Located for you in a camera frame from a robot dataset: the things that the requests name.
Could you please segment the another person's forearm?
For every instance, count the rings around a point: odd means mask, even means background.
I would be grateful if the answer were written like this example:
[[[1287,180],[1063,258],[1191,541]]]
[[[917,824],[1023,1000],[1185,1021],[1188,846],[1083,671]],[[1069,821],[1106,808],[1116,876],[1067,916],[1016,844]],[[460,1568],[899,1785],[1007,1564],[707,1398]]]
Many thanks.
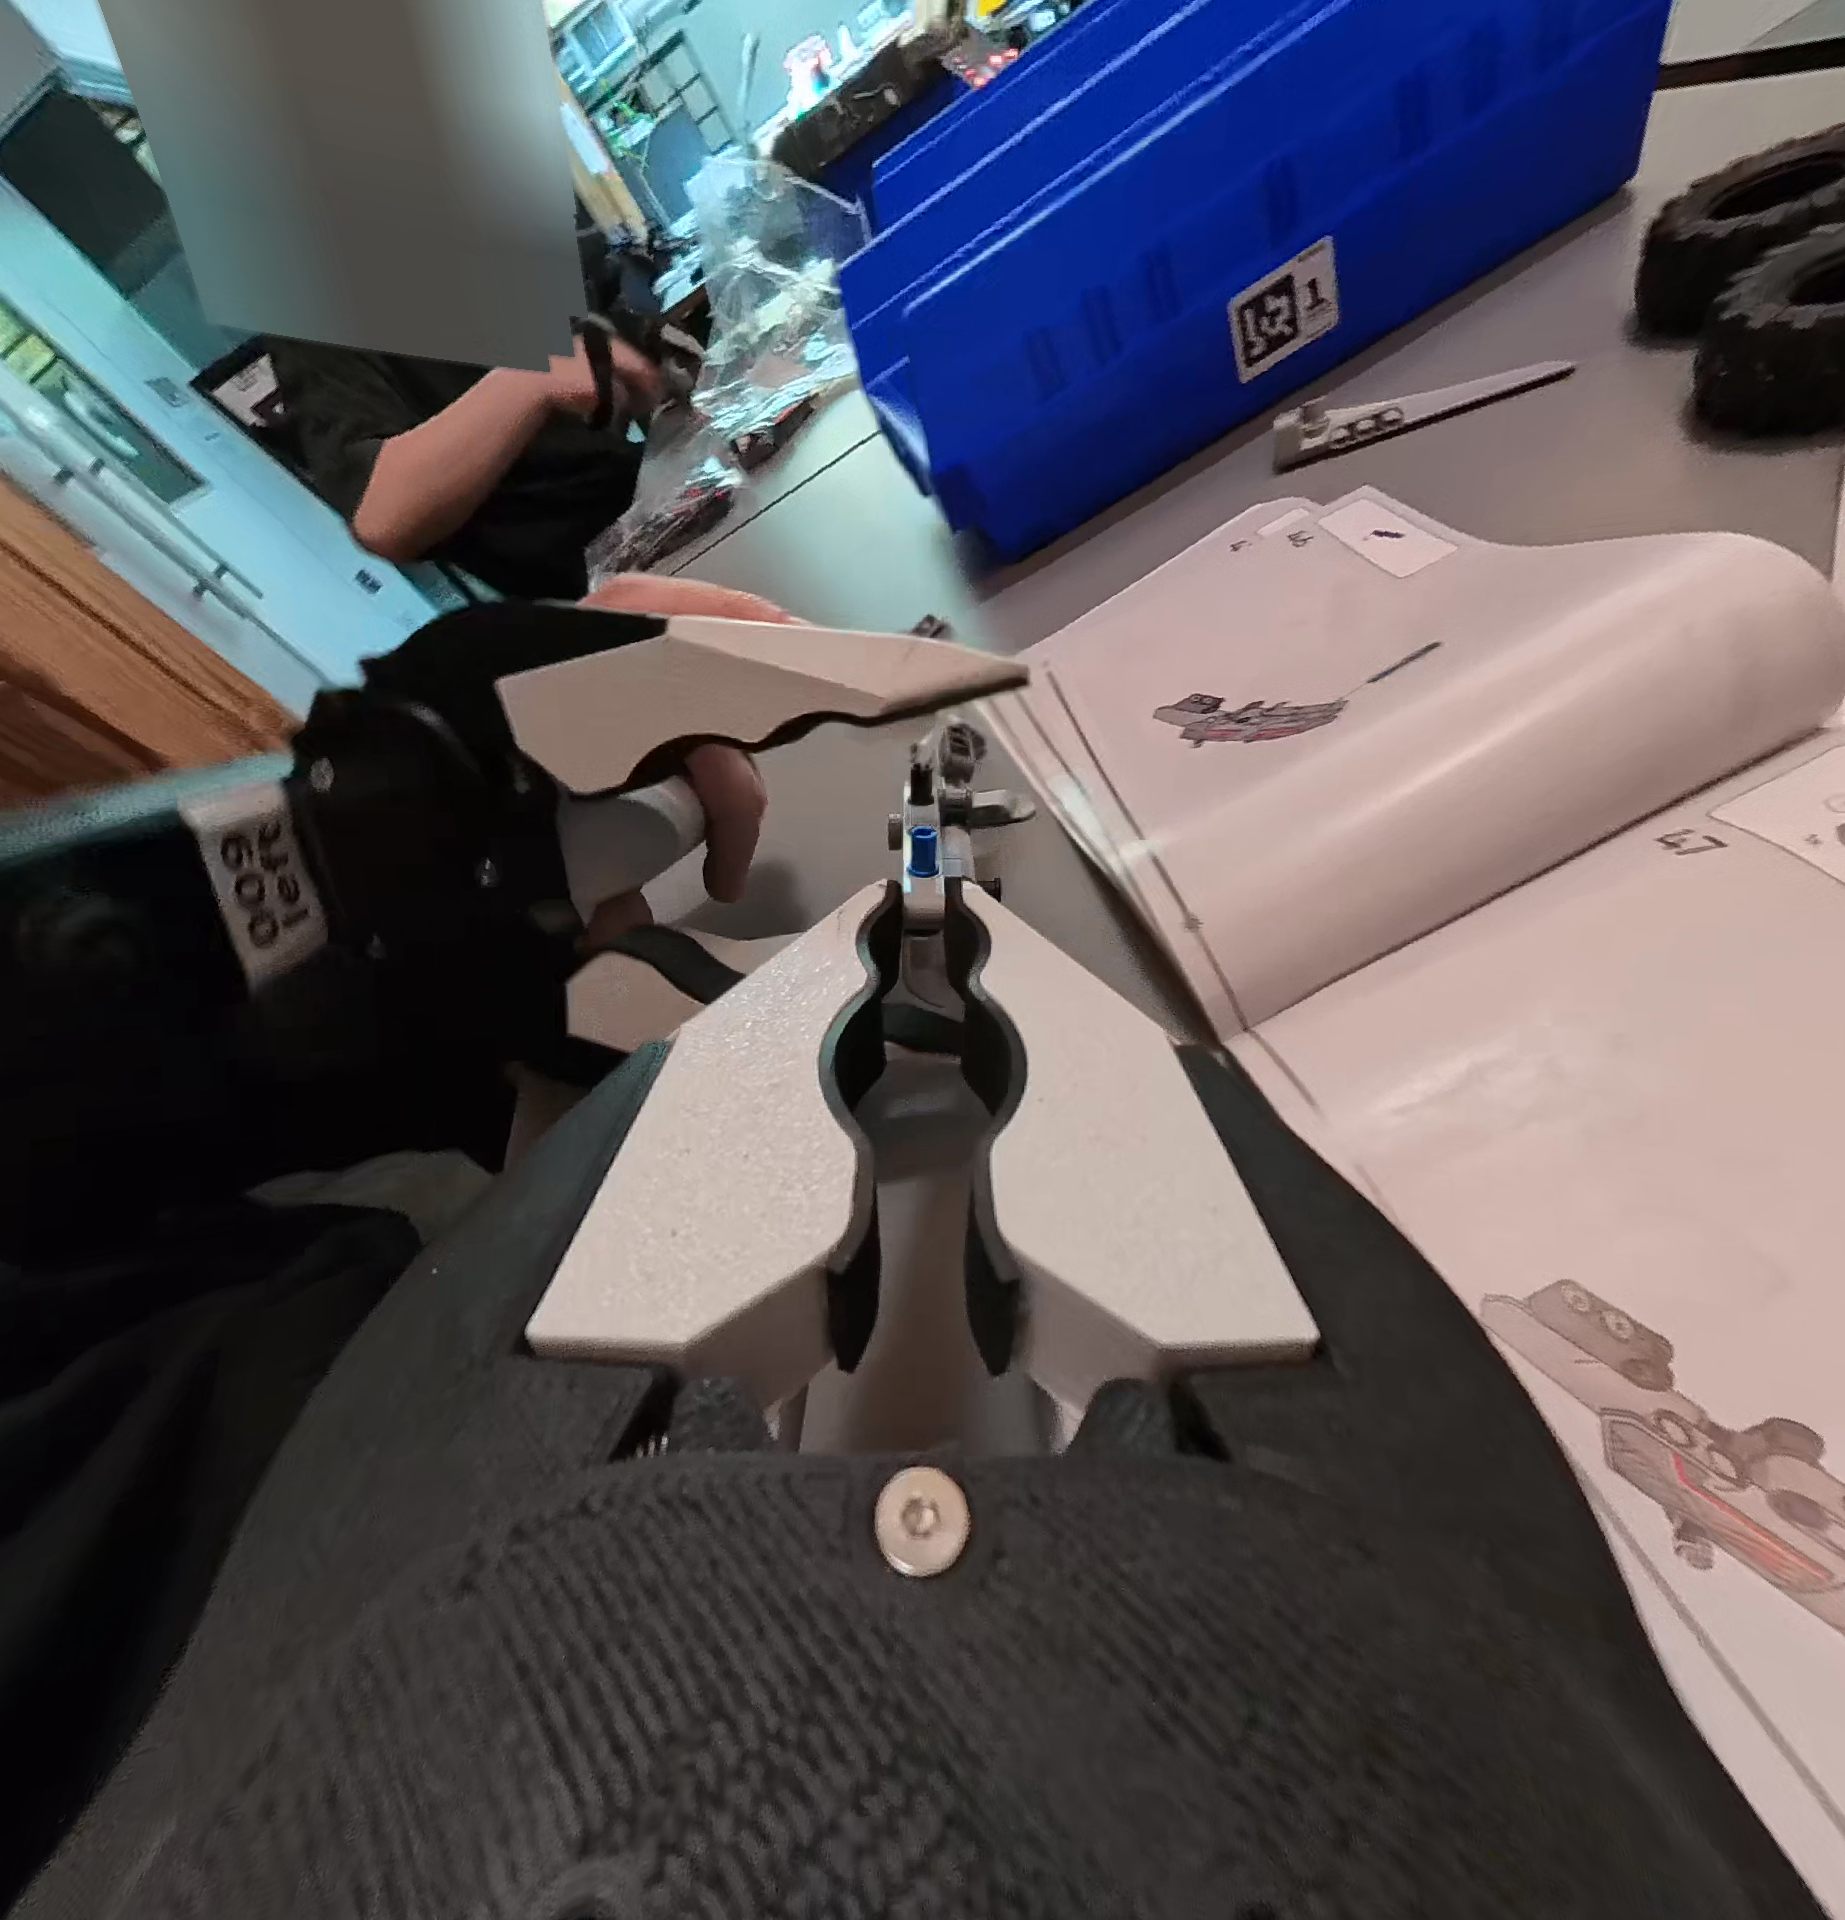
[[[371,554],[409,564],[441,549],[493,496],[553,417],[591,420],[593,370],[554,355],[545,370],[493,368],[433,417],[392,434],[348,527]]]

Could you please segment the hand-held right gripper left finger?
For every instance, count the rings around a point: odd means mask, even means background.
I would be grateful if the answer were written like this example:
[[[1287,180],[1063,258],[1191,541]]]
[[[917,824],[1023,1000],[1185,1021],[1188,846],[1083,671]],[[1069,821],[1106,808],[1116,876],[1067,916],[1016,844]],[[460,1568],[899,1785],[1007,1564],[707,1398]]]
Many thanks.
[[[858,1107],[885,1076],[899,945],[899,886],[866,886],[676,1030],[525,1324],[530,1354],[860,1365],[883,1246]]]

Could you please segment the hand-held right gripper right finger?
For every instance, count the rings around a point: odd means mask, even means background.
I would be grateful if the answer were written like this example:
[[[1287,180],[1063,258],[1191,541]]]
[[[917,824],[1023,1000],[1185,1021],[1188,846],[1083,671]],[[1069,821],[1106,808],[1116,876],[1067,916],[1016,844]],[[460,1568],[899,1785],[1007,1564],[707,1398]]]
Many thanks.
[[[975,1146],[976,1354],[1071,1441],[1101,1389],[1305,1362],[1319,1330],[1191,1076],[1194,1050],[976,884],[942,946]]]

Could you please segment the person's black clothing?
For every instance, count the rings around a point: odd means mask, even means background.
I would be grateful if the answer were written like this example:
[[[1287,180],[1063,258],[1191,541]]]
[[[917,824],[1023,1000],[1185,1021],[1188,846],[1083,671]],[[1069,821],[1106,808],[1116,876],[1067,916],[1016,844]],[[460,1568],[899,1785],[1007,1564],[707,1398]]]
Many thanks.
[[[505,1104],[242,1104],[0,1056],[0,1915],[132,1741],[237,1522]]]

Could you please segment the person's left hand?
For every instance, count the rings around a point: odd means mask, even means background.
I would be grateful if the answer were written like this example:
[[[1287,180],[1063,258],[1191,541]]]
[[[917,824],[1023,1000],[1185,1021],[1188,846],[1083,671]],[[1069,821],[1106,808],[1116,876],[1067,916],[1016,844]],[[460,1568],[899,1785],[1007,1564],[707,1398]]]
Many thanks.
[[[628,615],[705,615],[795,626],[798,616],[741,588],[659,573],[614,573],[593,587],[584,608]],[[684,756],[684,780],[702,808],[702,886],[709,900],[739,900],[765,819],[765,780],[750,756],[718,743]],[[578,954],[593,957],[625,931],[654,924],[642,892],[600,900],[589,915]]]

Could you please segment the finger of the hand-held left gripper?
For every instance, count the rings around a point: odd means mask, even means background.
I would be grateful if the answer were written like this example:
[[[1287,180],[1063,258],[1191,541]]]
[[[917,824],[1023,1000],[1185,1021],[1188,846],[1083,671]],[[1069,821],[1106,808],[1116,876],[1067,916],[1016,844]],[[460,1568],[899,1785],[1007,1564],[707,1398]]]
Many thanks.
[[[945,636],[671,615],[649,636],[504,675],[513,746],[569,794],[669,775],[700,746],[767,750],[1020,690],[1030,671]]]

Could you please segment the cluttered background shelf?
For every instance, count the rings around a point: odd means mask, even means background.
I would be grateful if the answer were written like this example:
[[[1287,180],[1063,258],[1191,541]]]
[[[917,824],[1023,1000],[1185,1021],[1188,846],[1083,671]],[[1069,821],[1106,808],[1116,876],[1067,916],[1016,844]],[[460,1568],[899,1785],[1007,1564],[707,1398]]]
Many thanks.
[[[549,1],[561,82],[625,169],[769,156],[818,123],[824,156],[953,104],[1080,4]]]

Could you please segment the blue storage bin with tag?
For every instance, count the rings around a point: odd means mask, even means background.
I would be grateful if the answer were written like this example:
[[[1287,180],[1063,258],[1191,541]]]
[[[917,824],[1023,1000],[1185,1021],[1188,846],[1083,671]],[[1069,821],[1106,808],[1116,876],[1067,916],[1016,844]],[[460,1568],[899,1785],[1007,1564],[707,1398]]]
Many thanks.
[[[860,392],[948,529],[1026,557],[1635,173],[1671,4],[1338,7],[915,287]]]

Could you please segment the glass panelled door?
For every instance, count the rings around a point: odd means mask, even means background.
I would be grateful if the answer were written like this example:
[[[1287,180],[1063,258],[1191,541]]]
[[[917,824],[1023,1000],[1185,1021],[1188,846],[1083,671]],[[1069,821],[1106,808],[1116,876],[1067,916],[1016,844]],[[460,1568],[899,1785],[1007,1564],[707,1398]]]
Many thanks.
[[[0,476],[288,711],[434,608],[0,180]]]

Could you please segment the white instruction booklet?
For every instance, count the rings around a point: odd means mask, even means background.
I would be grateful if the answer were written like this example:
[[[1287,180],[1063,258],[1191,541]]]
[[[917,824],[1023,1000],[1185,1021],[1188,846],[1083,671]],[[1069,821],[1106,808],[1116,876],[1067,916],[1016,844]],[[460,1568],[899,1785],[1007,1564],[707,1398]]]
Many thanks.
[[[1530,1389],[1845,1915],[1845,608],[1734,532],[1269,502],[1001,742]]]

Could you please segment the grey toy brick assembly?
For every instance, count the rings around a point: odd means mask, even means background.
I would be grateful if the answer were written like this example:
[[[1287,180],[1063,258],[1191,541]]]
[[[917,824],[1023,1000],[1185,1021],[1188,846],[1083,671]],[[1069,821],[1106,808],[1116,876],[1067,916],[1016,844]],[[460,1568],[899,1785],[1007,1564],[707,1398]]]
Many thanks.
[[[887,841],[901,892],[899,971],[885,999],[885,1043],[903,1053],[957,1053],[959,997],[948,979],[953,880],[1001,897],[1001,834],[1036,805],[1013,787],[984,783],[987,737],[966,713],[933,719],[910,750]]]

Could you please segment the plastic bag of brick pieces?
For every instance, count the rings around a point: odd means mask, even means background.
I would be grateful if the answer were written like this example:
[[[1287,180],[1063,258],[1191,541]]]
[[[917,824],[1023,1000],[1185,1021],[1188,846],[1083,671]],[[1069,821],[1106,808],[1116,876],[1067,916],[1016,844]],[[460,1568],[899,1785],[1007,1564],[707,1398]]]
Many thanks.
[[[734,449],[710,429],[649,444],[629,506],[586,553],[586,582],[654,571],[659,561],[719,527],[746,489]]]

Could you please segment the long grey brick panel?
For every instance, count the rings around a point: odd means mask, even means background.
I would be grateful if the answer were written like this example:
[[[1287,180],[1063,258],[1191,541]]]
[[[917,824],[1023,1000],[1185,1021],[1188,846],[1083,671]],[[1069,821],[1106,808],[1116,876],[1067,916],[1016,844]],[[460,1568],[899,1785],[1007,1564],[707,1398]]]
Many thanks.
[[[1511,396],[1572,377],[1571,359],[1542,359],[1505,373],[1380,400],[1333,403],[1306,398],[1273,421],[1270,469],[1293,471],[1373,444],[1409,434],[1440,420],[1461,417]]]

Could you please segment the black toy tire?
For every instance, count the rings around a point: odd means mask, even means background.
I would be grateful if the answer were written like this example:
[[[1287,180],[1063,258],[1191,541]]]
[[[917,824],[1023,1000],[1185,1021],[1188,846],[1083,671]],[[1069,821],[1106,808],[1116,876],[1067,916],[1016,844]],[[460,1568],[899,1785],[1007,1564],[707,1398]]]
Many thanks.
[[[1845,123],[1740,156],[1666,198],[1635,266],[1635,329],[1693,339],[1713,300],[1766,253],[1845,222]]]
[[[1845,429],[1845,222],[1815,226],[1729,281],[1697,339],[1693,404],[1716,434]]]

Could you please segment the clear plastic bag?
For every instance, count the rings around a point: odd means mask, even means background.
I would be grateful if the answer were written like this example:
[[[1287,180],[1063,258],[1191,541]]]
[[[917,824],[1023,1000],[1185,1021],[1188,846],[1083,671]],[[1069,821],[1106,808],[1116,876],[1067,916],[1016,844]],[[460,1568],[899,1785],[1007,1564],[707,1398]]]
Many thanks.
[[[869,239],[860,201],[734,150],[705,161],[687,192],[710,310],[694,404],[729,417],[852,379],[840,269]]]

